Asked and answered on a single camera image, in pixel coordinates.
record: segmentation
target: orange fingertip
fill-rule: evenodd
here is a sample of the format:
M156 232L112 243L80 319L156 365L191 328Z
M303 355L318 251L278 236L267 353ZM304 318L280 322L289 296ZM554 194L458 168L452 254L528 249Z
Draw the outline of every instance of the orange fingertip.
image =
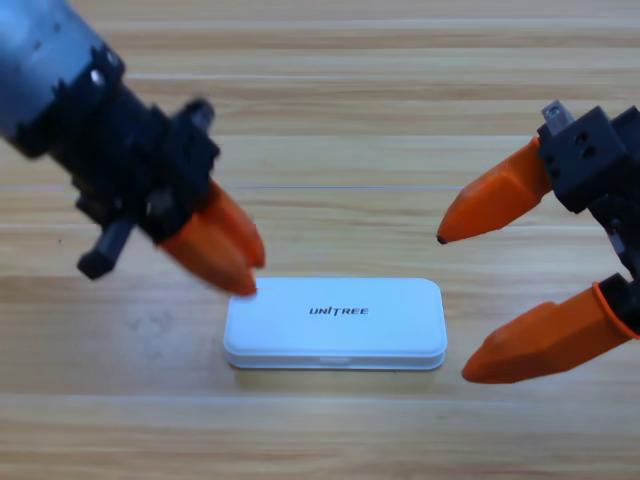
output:
M499 230L536 207L551 191L539 146L534 137L465 187L447 210L438 241L445 244Z
M198 215L159 245L169 256L206 283L231 294L256 293L256 281L243 252L217 225Z
M638 338L613 313L600 288L543 303L489 335L462 376L475 383L515 383L571 370Z
M213 180L207 206L198 213L220 227L255 268L265 265L265 248L256 225L245 211Z

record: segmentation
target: black bracket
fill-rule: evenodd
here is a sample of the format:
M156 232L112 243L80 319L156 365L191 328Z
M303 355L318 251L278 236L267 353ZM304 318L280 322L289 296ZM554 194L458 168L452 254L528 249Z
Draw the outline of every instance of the black bracket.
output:
M610 306L640 332L640 113L635 107L609 120L600 107L575 120L558 101L543 109L538 130L558 200L573 213L589 210L631 274L600 283Z

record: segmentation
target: wooden surface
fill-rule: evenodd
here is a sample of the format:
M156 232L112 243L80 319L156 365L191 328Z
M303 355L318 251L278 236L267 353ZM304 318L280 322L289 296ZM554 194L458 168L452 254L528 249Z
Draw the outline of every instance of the wooden surface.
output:
M640 350L512 386L460 370L494 328L623 268L551 196L446 247L465 185L555 98L611 115L640 87L637 0L78 0L146 100L218 108L218 179L261 275L421 276L444 292L432 373L238 372L227 299L143 237L92 284L95 229L50 161L0 147L2 480L640 477Z

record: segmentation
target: screw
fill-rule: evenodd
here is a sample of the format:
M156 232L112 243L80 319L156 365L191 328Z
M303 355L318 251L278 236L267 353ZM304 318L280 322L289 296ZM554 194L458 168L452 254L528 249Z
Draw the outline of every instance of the screw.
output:
M102 75L98 70L91 70L91 80L98 87L104 86L104 75Z
M558 107L551 107L547 110L547 118L553 118L560 114L560 109Z
M116 57L112 52L107 52L107 60L109 60L111 65L118 64L118 57Z

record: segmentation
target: metal cylinder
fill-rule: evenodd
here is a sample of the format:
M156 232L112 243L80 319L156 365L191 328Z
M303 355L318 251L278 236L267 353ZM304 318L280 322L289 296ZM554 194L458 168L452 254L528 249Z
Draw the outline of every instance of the metal cylinder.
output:
M0 0L0 136L33 122L103 45L65 0Z

